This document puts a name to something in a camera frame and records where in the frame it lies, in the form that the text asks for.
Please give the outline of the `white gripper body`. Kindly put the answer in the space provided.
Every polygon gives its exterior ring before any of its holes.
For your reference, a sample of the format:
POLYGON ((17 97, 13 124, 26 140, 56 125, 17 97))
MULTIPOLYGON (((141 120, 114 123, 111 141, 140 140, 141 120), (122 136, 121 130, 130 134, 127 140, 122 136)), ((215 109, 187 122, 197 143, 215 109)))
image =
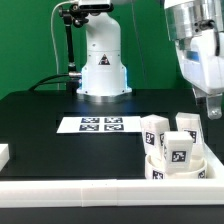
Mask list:
POLYGON ((183 77, 209 95, 224 92, 224 33, 219 33, 220 53, 215 55, 216 37, 213 29, 185 40, 185 49, 175 42, 183 77))

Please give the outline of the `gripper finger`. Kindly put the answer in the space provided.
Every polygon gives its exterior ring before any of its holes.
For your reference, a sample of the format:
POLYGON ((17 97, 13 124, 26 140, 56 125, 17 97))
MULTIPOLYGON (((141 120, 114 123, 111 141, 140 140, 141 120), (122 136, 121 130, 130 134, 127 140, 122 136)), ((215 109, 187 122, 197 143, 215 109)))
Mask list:
POLYGON ((222 117, 221 104, 221 94, 206 96, 207 115, 211 120, 220 119, 222 117))

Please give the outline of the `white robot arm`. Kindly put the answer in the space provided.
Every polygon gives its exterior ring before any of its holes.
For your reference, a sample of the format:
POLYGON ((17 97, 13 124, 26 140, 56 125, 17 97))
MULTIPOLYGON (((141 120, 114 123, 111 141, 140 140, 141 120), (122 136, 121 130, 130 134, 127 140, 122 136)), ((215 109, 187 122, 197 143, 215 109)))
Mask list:
POLYGON ((134 88, 192 88, 211 119, 222 116, 224 0, 143 0, 140 19, 124 24, 108 9, 134 0, 80 0, 87 11, 86 62, 77 93, 114 99, 134 88))

